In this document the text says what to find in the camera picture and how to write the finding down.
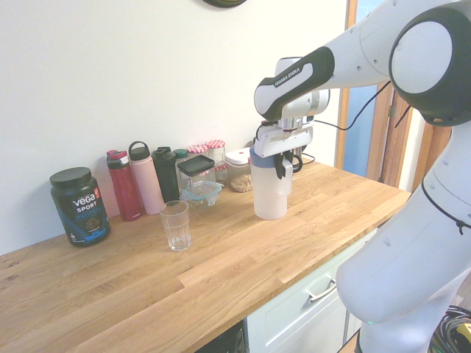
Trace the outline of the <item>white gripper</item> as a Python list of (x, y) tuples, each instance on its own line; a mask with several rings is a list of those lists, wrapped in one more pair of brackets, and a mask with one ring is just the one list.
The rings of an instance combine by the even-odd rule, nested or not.
[(277, 124), (262, 124), (255, 136), (255, 153), (259, 157), (270, 157), (274, 155), (275, 170), (277, 178), (281, 180), (285, 176), (283, 166), (283, 152), (287, 151), (287, 159), (294, 164), (294, 150), (306, 146), (313, 140), (313, 124), (307, 123), (294, 131), (285, 131)]

